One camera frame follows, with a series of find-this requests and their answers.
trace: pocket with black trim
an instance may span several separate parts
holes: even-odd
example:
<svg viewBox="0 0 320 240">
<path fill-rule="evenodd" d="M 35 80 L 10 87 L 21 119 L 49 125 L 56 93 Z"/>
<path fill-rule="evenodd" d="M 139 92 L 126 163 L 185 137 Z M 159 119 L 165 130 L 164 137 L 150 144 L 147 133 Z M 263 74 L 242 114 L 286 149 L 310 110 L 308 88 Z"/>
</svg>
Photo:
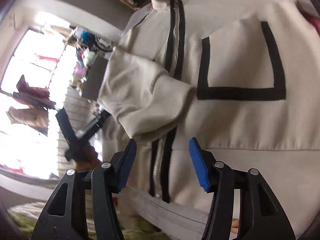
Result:
<svg viewBox="0 0 320 240">
<path fill-rule="evenodd" d="M 286 99 L 284 69 L 268 22 L 253 16 L 202 40 L 197 99 Z"/>
</svg>

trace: beige jacket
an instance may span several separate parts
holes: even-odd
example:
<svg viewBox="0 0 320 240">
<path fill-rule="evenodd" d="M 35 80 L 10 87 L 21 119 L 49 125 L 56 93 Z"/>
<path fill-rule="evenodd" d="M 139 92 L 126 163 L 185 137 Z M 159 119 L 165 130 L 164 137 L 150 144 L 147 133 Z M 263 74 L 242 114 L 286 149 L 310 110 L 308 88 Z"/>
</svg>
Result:
<svg viewBox="0 0 320 240">
<path fill-rule="evenodd" d="M 209 212 L 188 152 L 257 168 L 297 235 L 320 206 L 320 38 L 297 0 L 152 0 L 108 63 L 104 160 L 139 142 L 128 186 Z M 299 0 L 313 12 L 309 0 Z"/>
</svg>

